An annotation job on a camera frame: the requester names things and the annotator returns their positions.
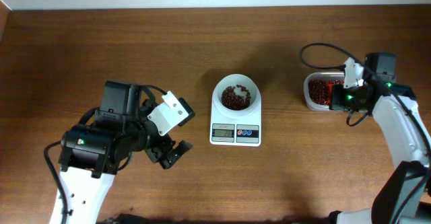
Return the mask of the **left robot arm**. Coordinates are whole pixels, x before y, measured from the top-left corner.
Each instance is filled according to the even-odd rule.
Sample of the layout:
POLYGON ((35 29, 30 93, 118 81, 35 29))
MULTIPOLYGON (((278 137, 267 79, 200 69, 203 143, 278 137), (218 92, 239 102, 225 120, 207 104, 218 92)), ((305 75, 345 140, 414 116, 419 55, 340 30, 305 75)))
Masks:
POLYGON ((167 170, 192 149, 168 133, 190 121, 193 109, 171 91, 164 91, 157 103, 153 89, 107 81, 101 105, 87 111, 58 141, 59 170, 45 147, 44 158, 57 185, 51 223, 95 223, 117 172, 135 152, 145 152, 167 170))

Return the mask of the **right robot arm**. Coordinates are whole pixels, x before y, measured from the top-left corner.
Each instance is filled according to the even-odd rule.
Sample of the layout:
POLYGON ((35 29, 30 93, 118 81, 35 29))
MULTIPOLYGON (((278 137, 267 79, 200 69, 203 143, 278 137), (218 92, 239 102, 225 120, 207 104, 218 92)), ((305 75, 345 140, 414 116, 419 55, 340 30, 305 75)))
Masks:
POLYGON ((343 89, 332 91, 332 106, 363 111, 383 132, 395 171, 378 193, 372 207, 361 211, 335 211, 335 224, 429 223, 430 134, 411 88, 395 82, 395 55, 370 53, 364 63, 349 57, 343 65, 343 89))

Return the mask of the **orange measuring scoop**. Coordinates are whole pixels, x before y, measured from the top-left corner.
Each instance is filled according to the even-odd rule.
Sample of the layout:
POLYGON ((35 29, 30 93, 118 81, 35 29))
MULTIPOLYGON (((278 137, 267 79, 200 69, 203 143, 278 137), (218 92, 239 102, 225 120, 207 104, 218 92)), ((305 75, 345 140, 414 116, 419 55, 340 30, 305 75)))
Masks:
POLYGON ((331 94, 332 94, 333 88, 334 88, 336 85, 341 85, 341 86, 343 86, 343 84, 344 84, 344 80, 333 80, 333 81, 328 81, 328 82, 326 82, 325 89, 326 89, 326 92, 327 92, 327 97, 328 97, 328 98, 330 98, 330 97, 331 97, 331 94))

